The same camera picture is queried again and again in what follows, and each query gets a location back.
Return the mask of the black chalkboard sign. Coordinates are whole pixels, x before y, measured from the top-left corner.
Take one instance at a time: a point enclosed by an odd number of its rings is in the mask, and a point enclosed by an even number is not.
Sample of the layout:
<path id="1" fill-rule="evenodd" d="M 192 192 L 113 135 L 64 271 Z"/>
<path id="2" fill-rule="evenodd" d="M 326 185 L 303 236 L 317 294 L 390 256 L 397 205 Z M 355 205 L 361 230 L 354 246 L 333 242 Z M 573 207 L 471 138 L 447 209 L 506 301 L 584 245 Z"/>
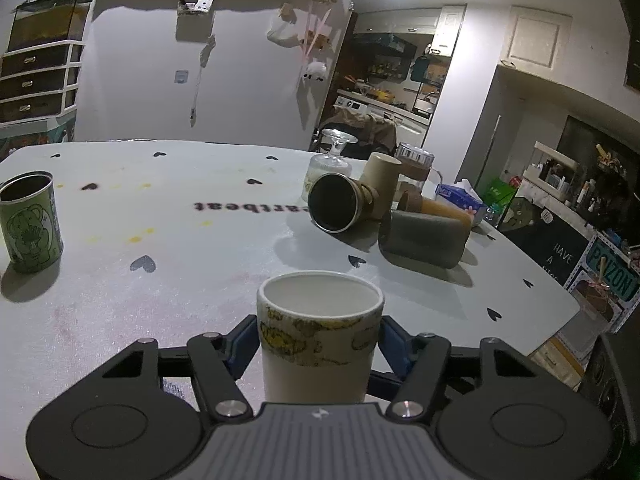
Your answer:
<path id="1" fill-rule="evenodd" d="M 498 230 L 564 285 L 588 245 L 588 240 L 548 208 L 525 197 L 514 197 Z"/>

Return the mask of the green cartoon tin can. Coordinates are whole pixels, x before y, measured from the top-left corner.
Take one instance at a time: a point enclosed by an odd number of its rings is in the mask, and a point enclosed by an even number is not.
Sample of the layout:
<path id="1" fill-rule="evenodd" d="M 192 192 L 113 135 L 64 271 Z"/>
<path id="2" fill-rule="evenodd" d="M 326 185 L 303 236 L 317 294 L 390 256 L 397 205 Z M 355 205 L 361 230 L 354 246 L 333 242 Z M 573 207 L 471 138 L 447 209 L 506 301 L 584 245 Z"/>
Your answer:
<path id="1" fill-rule="evenodd" d="M 18 273 L 38 273 L 61 258 L 64 244 L 50 172 L 29 171 L 2 183 L 1 231 Z"/>

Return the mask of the white plastic drawer unit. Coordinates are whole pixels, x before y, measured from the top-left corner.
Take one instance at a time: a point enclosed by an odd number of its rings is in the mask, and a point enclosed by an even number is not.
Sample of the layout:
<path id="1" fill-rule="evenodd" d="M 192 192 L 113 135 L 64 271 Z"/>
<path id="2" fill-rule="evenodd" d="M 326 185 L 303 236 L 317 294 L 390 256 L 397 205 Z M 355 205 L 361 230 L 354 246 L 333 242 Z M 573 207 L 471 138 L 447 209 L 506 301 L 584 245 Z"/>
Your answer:
<path id="1" fill-rule="evenodd" d="M 85 45 L 60 40 L 1 58 L 1 122 L 26 122 L 76 110 Z"/>

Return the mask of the dark grey cup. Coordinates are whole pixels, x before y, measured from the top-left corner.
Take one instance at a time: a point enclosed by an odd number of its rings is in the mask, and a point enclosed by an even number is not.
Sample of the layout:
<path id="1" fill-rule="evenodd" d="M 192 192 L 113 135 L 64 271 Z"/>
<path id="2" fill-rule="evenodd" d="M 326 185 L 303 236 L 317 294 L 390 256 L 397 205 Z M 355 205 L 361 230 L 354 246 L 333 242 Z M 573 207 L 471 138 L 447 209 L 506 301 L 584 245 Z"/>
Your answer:
<path id="1" fill-rule="evenodd" d="M 470 232 L 456 218 L 392 210 L 381 221 L 378 246 L 388 254 L 452 269 L 463 256 Z"/>

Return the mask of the white cup with yellow print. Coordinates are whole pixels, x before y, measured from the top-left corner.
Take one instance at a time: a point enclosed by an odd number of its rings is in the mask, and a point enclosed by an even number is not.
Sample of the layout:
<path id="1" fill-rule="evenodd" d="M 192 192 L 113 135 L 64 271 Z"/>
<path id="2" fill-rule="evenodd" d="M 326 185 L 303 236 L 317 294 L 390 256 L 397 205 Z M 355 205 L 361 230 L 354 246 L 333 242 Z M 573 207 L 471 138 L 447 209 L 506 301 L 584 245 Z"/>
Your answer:
<path id="1" fill-rule="evenodd" d="M 360 403 L 385 297 L 358 276 L 299 271 L 257 292 L 265 398 L 272 403 Z"/>

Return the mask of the white plush toy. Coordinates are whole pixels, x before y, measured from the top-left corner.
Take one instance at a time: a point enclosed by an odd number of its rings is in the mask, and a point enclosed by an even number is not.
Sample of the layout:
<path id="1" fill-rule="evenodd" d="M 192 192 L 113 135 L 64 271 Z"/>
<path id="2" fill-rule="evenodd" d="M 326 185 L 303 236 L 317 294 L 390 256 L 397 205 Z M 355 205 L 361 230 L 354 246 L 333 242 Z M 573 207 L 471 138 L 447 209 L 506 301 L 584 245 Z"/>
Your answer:
<path id="1" fill-rule="evenodd" d="M 325 81 L 328 74 L 328 68 L 325 62 L 312 61 L 307 64 L 303 78 L 309 81 Z"/>

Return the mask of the beige cylindrical cup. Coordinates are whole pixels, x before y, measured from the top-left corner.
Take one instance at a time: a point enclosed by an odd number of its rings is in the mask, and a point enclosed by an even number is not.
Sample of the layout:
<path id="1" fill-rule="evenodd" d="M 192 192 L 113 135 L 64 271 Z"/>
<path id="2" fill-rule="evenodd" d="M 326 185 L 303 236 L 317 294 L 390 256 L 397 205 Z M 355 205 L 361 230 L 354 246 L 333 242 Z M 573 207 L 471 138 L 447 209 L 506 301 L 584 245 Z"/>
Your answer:
<path id="1" fill-rule="evenodd" d="M 401 162 L 390 155 L 374 152 L 364 165 L 359 182 L 378 193 L 371 218 L 381 220 L 390 210 L 395 195 Z"/>

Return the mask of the blue tissue pack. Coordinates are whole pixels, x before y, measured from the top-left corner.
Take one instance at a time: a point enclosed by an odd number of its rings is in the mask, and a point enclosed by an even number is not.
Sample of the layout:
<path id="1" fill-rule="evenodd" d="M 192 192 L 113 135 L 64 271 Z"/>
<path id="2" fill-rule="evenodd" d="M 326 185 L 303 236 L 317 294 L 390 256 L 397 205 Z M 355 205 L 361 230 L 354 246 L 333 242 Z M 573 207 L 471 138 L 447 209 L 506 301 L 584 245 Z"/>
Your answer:
<path id="1" fill-rule="evenodd" d="M 450 204 L 469 214 L 472 226 L 478 226 L 486 214 L 487 206 L 475 192 L 468 179 L 454 184 L 439 183 L 435 190 L 435 200 Z"/>

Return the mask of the glass fish tank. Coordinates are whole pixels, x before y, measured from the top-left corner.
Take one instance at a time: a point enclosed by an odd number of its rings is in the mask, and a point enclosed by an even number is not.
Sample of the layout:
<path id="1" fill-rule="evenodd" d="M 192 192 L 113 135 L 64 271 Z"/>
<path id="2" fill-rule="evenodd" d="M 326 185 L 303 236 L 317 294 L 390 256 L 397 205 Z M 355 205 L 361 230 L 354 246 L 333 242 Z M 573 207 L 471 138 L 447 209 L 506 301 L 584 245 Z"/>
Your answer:
<path id="1" fill-rule="evenodd" d="M 14 11 L 8 52 L 62 40 L 81 40 L 92 0 L 32 0 Z"/>

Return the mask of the white washing machine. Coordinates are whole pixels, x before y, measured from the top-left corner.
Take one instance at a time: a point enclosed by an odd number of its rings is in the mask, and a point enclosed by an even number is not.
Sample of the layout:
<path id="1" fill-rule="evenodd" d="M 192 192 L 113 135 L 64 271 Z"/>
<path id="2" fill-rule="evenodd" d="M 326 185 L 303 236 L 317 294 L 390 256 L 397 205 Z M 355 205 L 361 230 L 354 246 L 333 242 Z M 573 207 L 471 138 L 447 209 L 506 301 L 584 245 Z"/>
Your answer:
<path id="1" fill-rule="evenodd" d="M 345 110 L 351 110 L 358 114 L 368 114 L 369 107 L 365 102 L 354 100 L 348 96 L 342 96 L 339 94 L 334 102 L 334 106 L 337 108 L 344 108 Z"/>

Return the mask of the metal cup with brown sleeve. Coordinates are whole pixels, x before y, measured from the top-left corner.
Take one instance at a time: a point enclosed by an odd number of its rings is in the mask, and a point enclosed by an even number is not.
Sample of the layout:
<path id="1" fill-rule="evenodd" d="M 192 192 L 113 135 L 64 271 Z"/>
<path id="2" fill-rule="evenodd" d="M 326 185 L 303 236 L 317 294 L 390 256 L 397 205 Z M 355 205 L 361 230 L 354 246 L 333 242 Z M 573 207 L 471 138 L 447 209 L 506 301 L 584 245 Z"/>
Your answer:
<path id="1" fill-rule="evenodd" d="M 307 197 L 312 222 L 322 231 L 340 234 L 372 217 L 378 191 L 344 174 L 322 174 Z"/>

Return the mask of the green bag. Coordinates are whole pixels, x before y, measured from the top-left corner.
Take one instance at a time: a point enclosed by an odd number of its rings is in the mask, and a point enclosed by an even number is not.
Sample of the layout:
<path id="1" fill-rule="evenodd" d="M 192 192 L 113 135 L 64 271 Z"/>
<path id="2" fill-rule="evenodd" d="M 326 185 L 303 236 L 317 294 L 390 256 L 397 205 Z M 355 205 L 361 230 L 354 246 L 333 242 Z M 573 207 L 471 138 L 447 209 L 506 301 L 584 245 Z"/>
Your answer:
<path id="1" fill-rule="evenodd" d="M 500 178 L 495 178 L 488 184 L 483 194 L 483 202 L 488 208 L 503 211 L 510 204 L 515 193 L 516 188 L 514 186 L 503 182 Z"/>

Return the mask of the clear glass goblet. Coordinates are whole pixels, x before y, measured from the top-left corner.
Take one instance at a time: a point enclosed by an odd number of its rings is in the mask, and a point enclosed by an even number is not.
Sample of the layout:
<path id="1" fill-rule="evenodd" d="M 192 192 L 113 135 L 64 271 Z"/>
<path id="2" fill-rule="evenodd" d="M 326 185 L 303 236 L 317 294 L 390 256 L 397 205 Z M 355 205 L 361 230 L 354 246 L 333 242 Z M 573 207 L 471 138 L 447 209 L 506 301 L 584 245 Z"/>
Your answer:
<path id="1" fill-rule="evenodd" d="M 322 136 L 330 140 L 330 149 L 326 153 L 315 154 L 309 161 L 303 180 L 303 192 L 300 196 L 304 202 L 308 200 L 314 182 L 324 174 L 342 174 L 346 177 L 352 174 L 352 165 L 342 157 L 342 151 L 348 144 L 358 142 L 356 136 L 335 128 L 323 129 Z"/>

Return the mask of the orange brown cup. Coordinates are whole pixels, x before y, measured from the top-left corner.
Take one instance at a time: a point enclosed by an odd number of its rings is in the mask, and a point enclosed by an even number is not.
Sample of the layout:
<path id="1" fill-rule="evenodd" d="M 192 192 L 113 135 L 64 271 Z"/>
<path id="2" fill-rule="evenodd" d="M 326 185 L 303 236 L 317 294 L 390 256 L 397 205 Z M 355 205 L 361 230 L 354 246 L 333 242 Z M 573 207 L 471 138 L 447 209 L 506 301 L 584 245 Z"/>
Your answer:
<path id="1" fill-rule="evenodd" d="M 472 229 L 472 217 L 460 208 L 436 202 L 423 197 L 417 192 L 403 192 L 398 202 L 398 209 L 416 214 L 430 214 L 431 216 L 456 219 L 468 229 Z"/>

